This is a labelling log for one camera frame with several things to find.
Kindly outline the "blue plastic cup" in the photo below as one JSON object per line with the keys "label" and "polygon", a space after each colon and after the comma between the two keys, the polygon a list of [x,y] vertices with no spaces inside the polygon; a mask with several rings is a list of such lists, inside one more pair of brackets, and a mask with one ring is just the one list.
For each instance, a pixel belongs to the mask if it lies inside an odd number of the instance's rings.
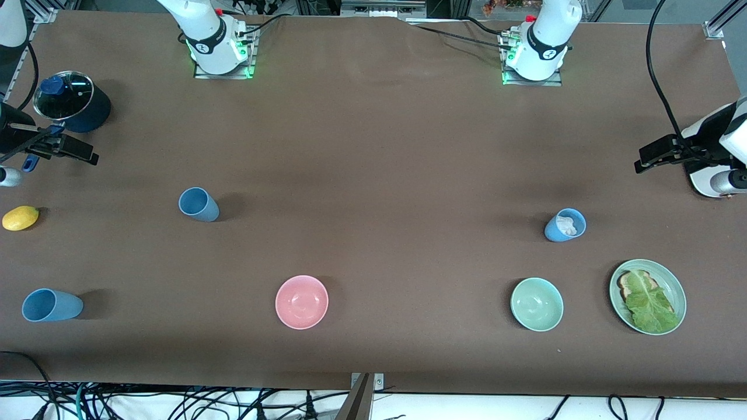
{"label": "blue plastic cup", "polygon": [[[564,237],[556,227],[555,218],[557,215],[572,217],[575,220],[575,224],[577,229],[579,230],[579,234],[575,237]],[[581,237],[584,232],[586,232],[587,228],[587,221],[584,215],[580,213],[578,210],[574,208],[563,208],[560,210],[554,217],[552,217],[544,229],[544,235],[547,240],[551,242],[566,242],[570,241],[572,239],[576,239],[577,237]]]}
{"label": "blue plastic cup", "polygon": [[54,289],[37,289],[22,303],[22,316],[29,322],[66,321],[80,316],[83,301],[71,293]]}
{"label": "blue plastic cup", "polygon": [[202,222],[217,221],[221,215],[217,202],[205,189],[199,187],[184,190],[179,197],[178,208],[187,217]]}

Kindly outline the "dark blue saucepan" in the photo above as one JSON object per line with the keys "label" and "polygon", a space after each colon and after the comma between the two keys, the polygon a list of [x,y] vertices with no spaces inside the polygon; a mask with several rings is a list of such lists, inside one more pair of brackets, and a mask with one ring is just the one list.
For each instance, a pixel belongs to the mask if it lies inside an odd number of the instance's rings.
{"label": "dark blue saucepan", "polygon": [[50,130],[54,135],[85,134],[101,127],[110,116],[111,104],[109,96],[94,81],[95,90],[88,106],[83,111],[64,120],[50,120]]}

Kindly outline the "glass lid with blue knob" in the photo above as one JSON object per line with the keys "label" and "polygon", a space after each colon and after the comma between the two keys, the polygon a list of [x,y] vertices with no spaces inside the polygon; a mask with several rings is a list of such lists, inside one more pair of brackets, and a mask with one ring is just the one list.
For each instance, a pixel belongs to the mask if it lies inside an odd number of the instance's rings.
{"label": "glass lid with blue knob", "polygon": [[64,120],[83,111],[94,90],[94,83],[87,75],[68,70],[41,80],[32,103],[40,116]]}

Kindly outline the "yellow lemon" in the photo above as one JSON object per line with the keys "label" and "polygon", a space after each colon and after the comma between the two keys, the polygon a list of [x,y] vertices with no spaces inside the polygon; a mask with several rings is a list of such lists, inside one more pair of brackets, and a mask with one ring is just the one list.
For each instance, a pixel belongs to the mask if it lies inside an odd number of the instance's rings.
{"label": "yellow lemon", "polygon": [[11,232],[27,229],[37,223],[40,210],[30,205],[22,205],[7,212],[2,217],[2,227]]}

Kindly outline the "toast slice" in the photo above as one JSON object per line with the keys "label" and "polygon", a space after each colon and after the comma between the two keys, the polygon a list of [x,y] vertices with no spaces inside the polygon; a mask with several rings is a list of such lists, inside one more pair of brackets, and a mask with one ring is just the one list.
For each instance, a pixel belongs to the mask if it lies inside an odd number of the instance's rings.
{"label": "toast slice", "polygon": [[630,269],[618,279],[625,305],[632,313],[675,313],[664,289],[644,269]]}

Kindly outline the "pale green plate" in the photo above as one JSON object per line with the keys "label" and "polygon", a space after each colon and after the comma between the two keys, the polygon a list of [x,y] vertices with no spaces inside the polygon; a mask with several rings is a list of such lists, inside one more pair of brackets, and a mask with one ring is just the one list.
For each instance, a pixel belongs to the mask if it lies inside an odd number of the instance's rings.
{"label": "pale green plate", "polygon": [[[642,330],[638,329],[637,327],[633,326],[633,322],[631,319],[631,314],[627,310],[627,307],[624,304],[624,300],[622,298],[620,289],[618,287],[618,279],[619,277],[624,274],[624,272],[629,270],[645,270],[648,271],[654,279],[657,280],[659,285],[664,289],[664,293],[669,298],[670,303],[675,309],[675,313],[678,317],[680,317],[680,323],[677,327],[675,327],[674,330],[671,330],[667,333],[661,333],[661,334],[652,334],[643,332]],[[672,273],[669,269],[665,268],[661,264],[657,263],[656,261],[651,260],[628,260],[621,263],[618,268],[616,268],[613,271],[613,274],[609,278],[609,302],[612,305],[613,310],[616,314],[618,314],[619,319],[621,319],[627,326],[631,327],[635,331],[639,333],[643,333],[646,335],[653,335],[654,337],[660,337],[661,335],[667,335],[668,333],[671,333],[680,327],[680,325],[683,323],[684,317],[687,313],[687,300],[686,295],[684,293],[684,289],[682,285],[679,282],[679,279],[675,276],[675,274]]]}

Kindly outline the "green lettuce leaf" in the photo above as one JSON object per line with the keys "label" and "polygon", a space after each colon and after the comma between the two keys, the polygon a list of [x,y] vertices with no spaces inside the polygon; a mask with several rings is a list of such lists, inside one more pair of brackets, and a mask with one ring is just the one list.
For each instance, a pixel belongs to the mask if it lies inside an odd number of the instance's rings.
{"label": "green lettuce leaf", "polygon": [[633,326],[645,333],[661,334],[674,330],[680,323],[664,289],[648,271],[627,271],[620,276],[618,285]]}

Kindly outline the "pale green bowl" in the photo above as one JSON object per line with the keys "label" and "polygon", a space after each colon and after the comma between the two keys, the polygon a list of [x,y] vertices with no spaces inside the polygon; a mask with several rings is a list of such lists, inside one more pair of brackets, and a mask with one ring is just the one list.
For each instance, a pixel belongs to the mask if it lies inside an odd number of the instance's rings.
{"label": "pale green bowl", "polygon": [[512,315],[534,332],[556,328],[563,318],[564,303],[557,287],[543,278],[526,278],[515,285],[509,301]]}

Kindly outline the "orange background object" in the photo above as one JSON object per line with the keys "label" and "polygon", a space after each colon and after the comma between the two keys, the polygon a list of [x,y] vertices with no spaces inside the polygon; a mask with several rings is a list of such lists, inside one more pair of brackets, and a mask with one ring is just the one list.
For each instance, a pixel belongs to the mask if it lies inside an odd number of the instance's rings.
{"label": "orange background object", "polygon": [[496,9],[518,9],[528,8],[533,5],[534,0],[486,0],[482,6],[483,16],[488,17]]}

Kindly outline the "pink bowl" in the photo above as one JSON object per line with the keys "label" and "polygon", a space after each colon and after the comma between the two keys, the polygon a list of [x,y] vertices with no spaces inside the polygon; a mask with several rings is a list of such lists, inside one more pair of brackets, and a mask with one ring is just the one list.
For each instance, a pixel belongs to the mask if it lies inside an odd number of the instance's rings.
{"label": "pink bowl", "polygon": [[297,275],[285,280],[277,290],[274,307],[278,319],[286,327],[306,330],[325,317],[329,307],[329,294],[319,279]]}

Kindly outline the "grey equipment box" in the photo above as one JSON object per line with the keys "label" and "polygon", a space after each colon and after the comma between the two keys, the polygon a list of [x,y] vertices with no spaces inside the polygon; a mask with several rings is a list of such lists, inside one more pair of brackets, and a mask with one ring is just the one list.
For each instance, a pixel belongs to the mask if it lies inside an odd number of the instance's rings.
{"label": "grey equipment box", "polygon": [[340,0],[339,16],[426,19],[426,0]]}

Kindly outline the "aluminium frame rail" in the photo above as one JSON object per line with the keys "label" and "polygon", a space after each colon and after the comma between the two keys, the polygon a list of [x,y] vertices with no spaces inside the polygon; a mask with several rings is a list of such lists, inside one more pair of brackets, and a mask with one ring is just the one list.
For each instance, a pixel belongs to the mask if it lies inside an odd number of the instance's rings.
{"label": "aluminium frame rail", "polygon": [[0,0],[0,69],[10,64],[20,69],[27,57],[33,66],[32,87],[19,109],[30,103],[39,82],[39,62],[31,44],[37,27],[53,22],[65,5],[58,0]]}
{"label": "aluminium frame rail", "polygon": [[744,11],[747,11],[747,0],[729,0],[710,20],[704,22],[706,38],[722,39],[726,26]]}

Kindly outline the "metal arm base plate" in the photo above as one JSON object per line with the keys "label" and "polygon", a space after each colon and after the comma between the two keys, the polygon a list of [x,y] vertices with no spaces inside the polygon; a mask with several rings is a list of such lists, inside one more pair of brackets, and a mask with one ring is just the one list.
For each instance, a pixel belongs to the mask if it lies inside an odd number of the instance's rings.
{"label": "metal arm base plate", "polygon": [[517,31],[502,31],[497,35],[501,51],[501,74],[503,85],[528,87],[560,87],[560,67],[568,48],[563,50],[536,51],[522,41]]}
{"label": "metal arm base plate", "polygon": [[232,71],[220,75],[211,74],[205,72],[197,63],[194,63],[194,78],[207,80],[253,79],[259,53],[260,36],[261,32],[254,32],[253,34],[240,37],[238,41],[233,43],[233,50],[238,54],[239,62]]}

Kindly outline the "metal table edge bracket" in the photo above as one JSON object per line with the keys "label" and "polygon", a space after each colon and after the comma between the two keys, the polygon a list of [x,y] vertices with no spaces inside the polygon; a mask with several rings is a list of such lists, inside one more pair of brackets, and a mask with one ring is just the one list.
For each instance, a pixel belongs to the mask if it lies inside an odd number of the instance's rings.
{"label": "metal table edge bracket", "polygon": [[[351,375],[351,383],[350,388],[353,389],[355,385],[357,384],[358,378],[361,377],[363,373],[360,372],[353,372]],[[385,375],[383,373],[373,373],[369,374],[370,381],[373,383],[373,392],[374,393],[381,393],[385,389]]]}

